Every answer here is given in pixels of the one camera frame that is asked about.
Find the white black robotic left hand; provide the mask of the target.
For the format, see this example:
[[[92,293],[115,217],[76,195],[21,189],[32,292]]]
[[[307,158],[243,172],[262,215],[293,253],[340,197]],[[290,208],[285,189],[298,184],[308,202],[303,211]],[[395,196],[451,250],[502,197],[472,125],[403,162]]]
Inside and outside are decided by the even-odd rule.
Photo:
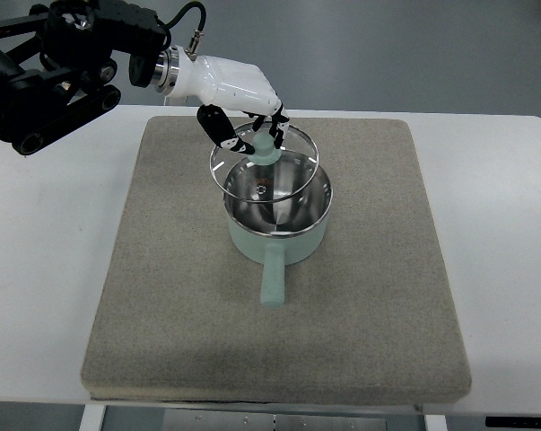
[[[253,131],[258,131],[270,118],[271,151],[281,149],[289,117],[257,66],[211,56],[192,60],[184,49],[171,47],[159,55],[151,83],[157,92],[169,97],[198,98],[202,105],[197,111],[197,120],[217,147],[248,156],[257,154],[255,146],[236,135],[225,113],[232,110],[252,117],[255,120]]]

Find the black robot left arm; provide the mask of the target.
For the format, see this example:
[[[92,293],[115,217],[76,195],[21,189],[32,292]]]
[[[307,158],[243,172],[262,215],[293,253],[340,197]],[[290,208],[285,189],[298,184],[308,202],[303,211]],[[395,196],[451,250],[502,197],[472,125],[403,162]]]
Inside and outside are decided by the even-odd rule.
[[[146,87],[174,21],[126,1],[55,1],[0,21],[0,140],[37,153],[120,102],[114,52]]]

